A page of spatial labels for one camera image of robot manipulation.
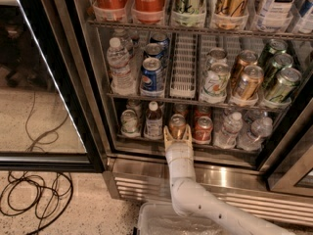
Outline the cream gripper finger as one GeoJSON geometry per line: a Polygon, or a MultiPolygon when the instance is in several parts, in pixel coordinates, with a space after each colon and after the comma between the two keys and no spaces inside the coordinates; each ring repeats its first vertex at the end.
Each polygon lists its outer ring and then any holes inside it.
{"type": "Polygon", "coordinates": [[[189,124],[186,125],[185,132],[184,132],[184,134],[183,134],[182,140],[183,140],[185,143],[187,143],[188,145],[191,145],[191,144],[192,144],[193,137],[192,137],[191,127],[190,127],[189,124]]]}
{"type": "Polygon", "coordinates": [[[167,126],[165,126],[163,129],[163,138],[164,138],[164,147],[168,148],[172,143],[173,137],[167,126]]]}

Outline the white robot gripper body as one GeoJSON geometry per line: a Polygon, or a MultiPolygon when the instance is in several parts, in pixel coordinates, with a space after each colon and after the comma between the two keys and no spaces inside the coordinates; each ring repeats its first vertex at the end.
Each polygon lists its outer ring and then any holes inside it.
{"type": "Polygon", "coordinates": [[[174,141],[165,146],[165,157],[171,180],[178,178],[196,179],[194,168],[194,150],[183,141],[174,141]]]}

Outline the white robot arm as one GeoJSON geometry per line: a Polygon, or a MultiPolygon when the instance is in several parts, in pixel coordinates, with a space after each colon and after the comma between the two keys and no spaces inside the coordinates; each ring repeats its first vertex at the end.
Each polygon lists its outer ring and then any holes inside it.
{"type": "Polygon", "coordinates": [[[167,126],[163,129],[163,138],[171,202],[178,215],[206,217],[232,235],[295,235],[285,228],[217,199],[196,181],[189,125],[186,125],[182,139],[175,139],[167,126]]]}

